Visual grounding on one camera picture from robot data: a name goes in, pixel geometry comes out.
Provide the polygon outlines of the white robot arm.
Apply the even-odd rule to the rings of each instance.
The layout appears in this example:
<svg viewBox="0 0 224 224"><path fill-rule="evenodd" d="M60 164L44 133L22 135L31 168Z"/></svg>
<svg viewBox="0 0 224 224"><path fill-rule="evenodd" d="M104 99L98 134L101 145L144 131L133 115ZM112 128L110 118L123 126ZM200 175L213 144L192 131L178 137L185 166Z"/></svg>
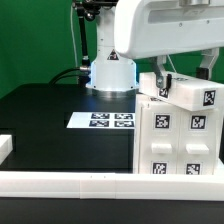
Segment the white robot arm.
<svg viewBox="0 0 224 224"><path fill-rule="evenodd" d="M224 47L224 0L104 0L97 17L97 56L87 87L126 93L138 87L136 59L148 58L159 89L171 87L166 58L200 51L209 79Z"/></svg>

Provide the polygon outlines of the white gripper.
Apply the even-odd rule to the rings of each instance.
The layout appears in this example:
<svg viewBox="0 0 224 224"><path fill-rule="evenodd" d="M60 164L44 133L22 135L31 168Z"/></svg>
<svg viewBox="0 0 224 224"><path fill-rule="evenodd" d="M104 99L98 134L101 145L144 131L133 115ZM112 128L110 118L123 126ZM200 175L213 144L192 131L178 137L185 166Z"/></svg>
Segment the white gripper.
<svg viewBox="0 0 224 224"><path fill-rule="evenodd" d="M224 0L119 0L114 42L123 57L151 57L159 89L169 90L172 81L160 55L203 50L196 77L210 80L224 46Z"/></svg>

